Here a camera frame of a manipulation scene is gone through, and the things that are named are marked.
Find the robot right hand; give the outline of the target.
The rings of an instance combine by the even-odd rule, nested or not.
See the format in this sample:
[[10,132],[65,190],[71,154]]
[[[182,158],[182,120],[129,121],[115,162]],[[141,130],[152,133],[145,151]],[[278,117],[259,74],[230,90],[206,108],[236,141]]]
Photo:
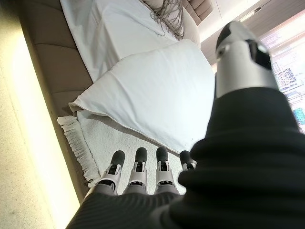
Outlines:
[[240,22],[216,45],[214,102],[206,136],[184,156],[184,195],[111,195],[92,188],[70,229],[302,229],[305,136],[271,69],[268,50]]

